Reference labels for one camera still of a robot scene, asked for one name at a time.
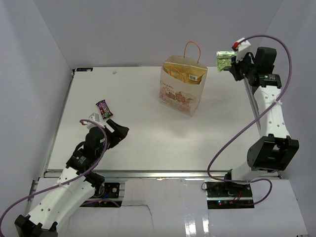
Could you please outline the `light green snack pouch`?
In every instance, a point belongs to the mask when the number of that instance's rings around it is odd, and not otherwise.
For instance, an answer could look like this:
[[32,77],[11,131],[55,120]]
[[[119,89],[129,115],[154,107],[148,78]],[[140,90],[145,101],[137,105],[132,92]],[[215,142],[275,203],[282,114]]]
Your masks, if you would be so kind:
[[218,72],[228,71],[231,68],[232,58],[236,56],[234,51],[217,51],[216,61]]

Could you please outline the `brown potato chips bag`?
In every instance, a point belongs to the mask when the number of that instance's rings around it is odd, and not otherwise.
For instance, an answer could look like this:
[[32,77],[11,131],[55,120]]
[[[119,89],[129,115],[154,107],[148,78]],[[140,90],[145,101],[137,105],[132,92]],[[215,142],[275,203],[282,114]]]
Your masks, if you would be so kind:
[[207,67],[197,67],[188,63],[164,62],[162,68],[170,76],[187,84],[200,84],[202,77],[207,73]]

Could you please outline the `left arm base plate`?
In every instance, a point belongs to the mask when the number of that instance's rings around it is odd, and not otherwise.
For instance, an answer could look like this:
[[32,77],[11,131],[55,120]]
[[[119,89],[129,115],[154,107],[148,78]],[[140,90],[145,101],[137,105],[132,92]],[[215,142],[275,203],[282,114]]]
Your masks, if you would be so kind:
[[95,192],[92,198],[118,198],[120,183],[107,182],[105,178],[97,173],[91,173],[86,176],[86,181],[92,184]]

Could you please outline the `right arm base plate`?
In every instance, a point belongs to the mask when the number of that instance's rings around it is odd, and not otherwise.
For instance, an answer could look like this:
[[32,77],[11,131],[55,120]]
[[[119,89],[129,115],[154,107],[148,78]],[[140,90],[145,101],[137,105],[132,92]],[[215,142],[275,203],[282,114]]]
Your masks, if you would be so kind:
[[209,210],[254,208],[251,186],[229,182],[203,182]]

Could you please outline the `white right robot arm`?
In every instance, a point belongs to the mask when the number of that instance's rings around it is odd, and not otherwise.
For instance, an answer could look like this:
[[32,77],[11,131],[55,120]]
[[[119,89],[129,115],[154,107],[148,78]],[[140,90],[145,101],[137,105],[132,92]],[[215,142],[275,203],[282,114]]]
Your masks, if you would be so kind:
[[247,152],[246,161],[231,170],[229,181],[223,184],[223,192],[234,197],[241,191],[240,184],[258,178],[262,173],[284,171],[299,149],[299,142],[292,139],[285,125],[280,76],[273,74],[277,51],[259,47],[256,54],[246,53],[241,61],[232,59],[230,72],[235,80],[246,79],[257,106],[260,139]]

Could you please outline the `cream paper gift bag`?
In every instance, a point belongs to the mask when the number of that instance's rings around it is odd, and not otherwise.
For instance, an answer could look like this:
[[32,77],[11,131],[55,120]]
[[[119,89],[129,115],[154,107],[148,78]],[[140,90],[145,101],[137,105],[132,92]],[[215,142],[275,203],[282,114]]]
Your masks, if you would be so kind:
[[[197,59],[192,59],[186,56],[186,50],[189,44],[194,44],[198,48]],[[165,62],[173,62],[185,64],[188,63],[197,67],[206,67],[200,62],[201,49],[200,46],[194,42],[189,41],[184,47],[182,55],[171,55]],[[202,77],[200,84],[187,84],[167,74],[161,67],[160,71],[160,91],[159,98],[162,103],[170,106],[184,114],[192,116],[199,106],[202,92],[204,89],[207,73]]]

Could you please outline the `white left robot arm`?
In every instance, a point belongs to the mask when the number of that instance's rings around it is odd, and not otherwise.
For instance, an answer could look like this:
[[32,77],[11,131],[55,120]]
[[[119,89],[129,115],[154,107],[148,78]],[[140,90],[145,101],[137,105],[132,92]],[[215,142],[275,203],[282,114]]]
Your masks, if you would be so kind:
[[44,190],[41,202],[26,216],[19,215],[15,227],[21,237],[56,237],[65,221],[89,198],[104,192],[104,177],[94,172],[105,151],[115,147],[129,128],[112,119],[102,125],[82,119],[89,132],[80,142],[53,187]]

